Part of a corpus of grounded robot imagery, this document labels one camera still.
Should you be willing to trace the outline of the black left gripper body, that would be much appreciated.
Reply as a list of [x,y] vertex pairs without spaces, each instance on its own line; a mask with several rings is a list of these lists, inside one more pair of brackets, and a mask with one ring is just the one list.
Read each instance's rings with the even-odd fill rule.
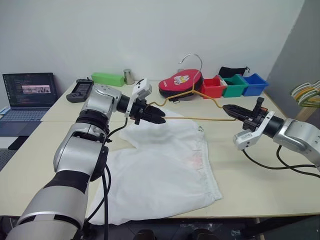
[[141,120],[149,122],[151,120],[151,114],[147,111],[147,101],[135,99],[129,112],[129,117],[134,120],[135,125],[139,125]]

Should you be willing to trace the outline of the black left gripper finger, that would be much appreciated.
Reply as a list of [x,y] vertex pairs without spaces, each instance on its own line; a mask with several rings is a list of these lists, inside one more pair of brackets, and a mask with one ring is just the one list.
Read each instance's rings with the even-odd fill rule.
[[144,114],[143,120],[157,125],[164,124],[166,122],[163,116],[156,114]]
[[152,105],[147,105],[145,108],[145,112],[156,117],[165,117],[166,114],[159,108],[152,106]]

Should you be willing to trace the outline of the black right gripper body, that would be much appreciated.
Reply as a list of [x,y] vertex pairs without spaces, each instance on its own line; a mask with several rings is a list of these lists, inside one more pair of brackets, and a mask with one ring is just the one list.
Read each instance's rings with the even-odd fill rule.
[[253,110],[242,110],[243,119],[243,130],[255,131],[263,122],[266,115],[269,113],[268,109],[263,107],[263,97],[258,97]]

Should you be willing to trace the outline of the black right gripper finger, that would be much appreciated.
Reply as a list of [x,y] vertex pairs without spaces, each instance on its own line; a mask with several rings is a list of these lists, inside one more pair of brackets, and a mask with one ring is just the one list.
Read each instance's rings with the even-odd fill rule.
[[226,114],[241,122],[244,122],[250,117],[249,111],[226,111]]
[[229,116],[251,116],[252,111],[235,104],[225,104],[222,109]]

